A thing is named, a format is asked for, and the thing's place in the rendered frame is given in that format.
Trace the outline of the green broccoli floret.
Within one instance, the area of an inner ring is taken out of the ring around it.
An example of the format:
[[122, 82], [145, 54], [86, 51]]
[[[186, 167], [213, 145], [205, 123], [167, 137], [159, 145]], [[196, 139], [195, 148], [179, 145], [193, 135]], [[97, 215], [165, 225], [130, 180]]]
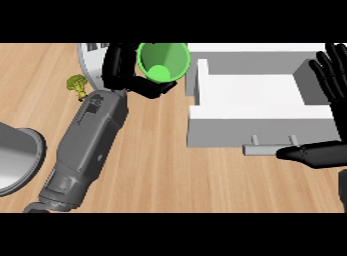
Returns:
[[87, 79], [81, 74], [72, 75], [66, 80], [66, 89], [77, 93], [78, 100], [83, 100], [87, 96], [84, 87]]

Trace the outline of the white cabinet body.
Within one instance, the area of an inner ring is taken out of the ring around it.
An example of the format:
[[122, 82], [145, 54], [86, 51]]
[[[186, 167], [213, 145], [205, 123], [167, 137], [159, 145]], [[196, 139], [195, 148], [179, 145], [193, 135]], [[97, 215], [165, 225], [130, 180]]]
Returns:
[[205, 59], [220, 75], [292, 74], [325, 50], [323, 43], [189, 43], [192, 61]]

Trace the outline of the green cup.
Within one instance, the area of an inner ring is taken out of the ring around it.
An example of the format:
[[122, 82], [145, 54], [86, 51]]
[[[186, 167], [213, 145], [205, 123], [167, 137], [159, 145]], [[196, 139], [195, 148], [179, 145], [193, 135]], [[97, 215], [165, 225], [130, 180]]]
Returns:
[[136, 62], [146, 78], [165, 83], [179, 80], [190, 66], [190, 53], [184, 43], [142, 43]]

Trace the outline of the grey metal pot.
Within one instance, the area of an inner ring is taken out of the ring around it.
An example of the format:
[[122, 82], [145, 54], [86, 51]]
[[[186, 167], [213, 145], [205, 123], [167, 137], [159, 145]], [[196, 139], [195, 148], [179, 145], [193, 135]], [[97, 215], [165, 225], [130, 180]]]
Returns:
[[46, 149], [44, 137], [35, 130], [0, 122], [0, 197], [31, 181], [44, 162]]

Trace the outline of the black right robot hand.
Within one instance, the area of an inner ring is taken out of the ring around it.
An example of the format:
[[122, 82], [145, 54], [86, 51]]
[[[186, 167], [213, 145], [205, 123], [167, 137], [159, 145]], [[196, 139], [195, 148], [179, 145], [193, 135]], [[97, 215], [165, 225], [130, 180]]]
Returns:
[[313, 169], [347, 166], [347, 47], [325, 44], [326, 52], [309, 61], [328, 99], [340, 139], [291, 146], [276, 151], [276, 158], [298, 162]]

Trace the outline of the white open drawer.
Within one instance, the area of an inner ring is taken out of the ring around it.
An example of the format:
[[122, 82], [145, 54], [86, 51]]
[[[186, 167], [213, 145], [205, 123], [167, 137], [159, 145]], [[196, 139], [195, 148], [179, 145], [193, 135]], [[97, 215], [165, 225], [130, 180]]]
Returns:
[[195, 104], [189, 106], [190, 147], [241, 147], [335, 140], [326, 103], [307, 103], [289, 75], [220, 75], [196, 62]]

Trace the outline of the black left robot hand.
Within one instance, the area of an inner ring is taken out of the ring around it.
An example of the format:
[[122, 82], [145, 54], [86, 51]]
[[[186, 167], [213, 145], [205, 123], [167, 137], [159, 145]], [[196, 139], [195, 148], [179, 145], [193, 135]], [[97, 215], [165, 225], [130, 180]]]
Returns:
[[102, 63], [103, 87], [127, 89], [148, 99], [158, 98], [177, 85], [176, 81], [156, 83], [134, 74], [139, 43], [111, 43]]

